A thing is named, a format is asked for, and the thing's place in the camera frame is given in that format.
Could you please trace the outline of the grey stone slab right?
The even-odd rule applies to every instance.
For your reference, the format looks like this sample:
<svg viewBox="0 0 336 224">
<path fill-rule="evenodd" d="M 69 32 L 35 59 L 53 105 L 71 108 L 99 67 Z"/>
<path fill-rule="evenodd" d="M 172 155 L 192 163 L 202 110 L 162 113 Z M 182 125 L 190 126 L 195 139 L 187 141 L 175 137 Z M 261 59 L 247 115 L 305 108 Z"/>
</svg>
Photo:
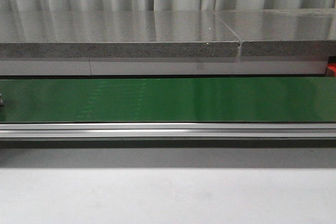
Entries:
<svg viewBox="0 0 336 224">
<path fill-rule="evenodd" d="M 335 56 L 335 9 L 217 10 L 241 57 Z"/>
</svg>

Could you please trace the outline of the grey stone slab left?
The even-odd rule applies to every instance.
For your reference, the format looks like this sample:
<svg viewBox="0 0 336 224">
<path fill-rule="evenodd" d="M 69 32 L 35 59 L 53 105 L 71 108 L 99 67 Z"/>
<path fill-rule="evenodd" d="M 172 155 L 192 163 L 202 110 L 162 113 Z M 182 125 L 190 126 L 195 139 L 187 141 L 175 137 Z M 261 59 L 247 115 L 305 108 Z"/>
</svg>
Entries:
<svg viewBox="0 0 336 224">
<path fill-rule="evenodd" d="M 237 38 L 210 11 L 1 12 L 3 58 L 237 55 Z"/>
</svg>

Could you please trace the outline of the white base panel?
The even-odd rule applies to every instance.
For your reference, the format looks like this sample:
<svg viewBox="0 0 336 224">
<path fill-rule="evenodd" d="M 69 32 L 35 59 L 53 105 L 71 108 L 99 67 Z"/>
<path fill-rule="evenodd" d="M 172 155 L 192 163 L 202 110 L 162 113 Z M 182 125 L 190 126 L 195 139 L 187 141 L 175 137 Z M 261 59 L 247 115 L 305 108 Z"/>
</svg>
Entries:
<svg viewBox="0 0 336 224">
<path fill-rule="evenodd" d="M 328 57 L 16 58 L 1 60 L 3 76 L 325 74 Z"/>
</svg>

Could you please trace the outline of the red push button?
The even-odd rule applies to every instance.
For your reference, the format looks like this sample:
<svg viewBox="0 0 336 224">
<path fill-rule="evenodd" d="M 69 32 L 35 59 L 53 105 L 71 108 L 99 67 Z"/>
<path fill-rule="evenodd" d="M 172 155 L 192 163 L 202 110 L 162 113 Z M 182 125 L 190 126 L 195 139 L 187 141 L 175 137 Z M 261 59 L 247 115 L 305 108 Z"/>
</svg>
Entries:
<svg viewBox="0 0 336 224">
<path fill-rule="evenodd" d="M 4 105 L 4 100 L 2 95 L 0 94 L 0 107 L 2 107 Z"/>
</svg>

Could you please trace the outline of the green conveyor belt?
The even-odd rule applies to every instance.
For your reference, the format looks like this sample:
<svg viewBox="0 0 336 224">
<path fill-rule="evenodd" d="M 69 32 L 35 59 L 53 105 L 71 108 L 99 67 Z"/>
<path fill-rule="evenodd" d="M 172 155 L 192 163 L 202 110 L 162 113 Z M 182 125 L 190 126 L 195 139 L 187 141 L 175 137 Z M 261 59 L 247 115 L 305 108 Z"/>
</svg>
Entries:
<svg viewBox="0 0 336 224">
<path fill-rule="evenodd" d="M 1 122 L 334 122 L 335 78 L 2 80 Z"/>
</svg>

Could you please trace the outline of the grey stone slab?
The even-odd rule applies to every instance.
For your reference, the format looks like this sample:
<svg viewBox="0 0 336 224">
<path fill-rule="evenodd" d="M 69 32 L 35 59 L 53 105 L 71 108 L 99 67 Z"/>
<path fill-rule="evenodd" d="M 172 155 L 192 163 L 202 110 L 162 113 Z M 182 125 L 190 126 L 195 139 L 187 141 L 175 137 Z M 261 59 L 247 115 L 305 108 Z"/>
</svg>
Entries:
<svg viewBox="0 0 336 224">
<path fill-rule="evenodd" d="M 335 56 L 335 9 L 217 10 L 241 57 Z"/>
<path fill-rule="evenodd" d="M 237 38 L 210 11 L 1 12 L 3 58 L 237 55 Z"/>
</svg>

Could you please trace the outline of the aluminium conveyor frame rail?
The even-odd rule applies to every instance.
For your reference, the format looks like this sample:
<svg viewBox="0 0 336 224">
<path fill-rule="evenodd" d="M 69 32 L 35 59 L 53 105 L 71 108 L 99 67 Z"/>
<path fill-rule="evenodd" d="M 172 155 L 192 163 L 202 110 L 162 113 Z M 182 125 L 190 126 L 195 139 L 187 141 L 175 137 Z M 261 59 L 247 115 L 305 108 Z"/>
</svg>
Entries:
<svg viewBox="0 0 336 224">
<path fill-rule="evenodd" d="M 335 138 L 334 123 L 13 123 L 1 138 Z"/>
</svg>

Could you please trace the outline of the red plastic tray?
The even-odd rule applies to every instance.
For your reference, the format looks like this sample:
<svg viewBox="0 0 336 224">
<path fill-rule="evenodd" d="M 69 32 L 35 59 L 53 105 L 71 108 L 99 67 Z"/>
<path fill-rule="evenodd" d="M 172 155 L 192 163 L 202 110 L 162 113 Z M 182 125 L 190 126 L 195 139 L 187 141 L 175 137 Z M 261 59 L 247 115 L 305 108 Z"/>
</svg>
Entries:
<svg viewBox="0 0 336 224">
<path fill-rule="evenodd" d="M 327 77 L 336 77 L 336 63 L 329 63 L 326 72 Z"/>
</svg>

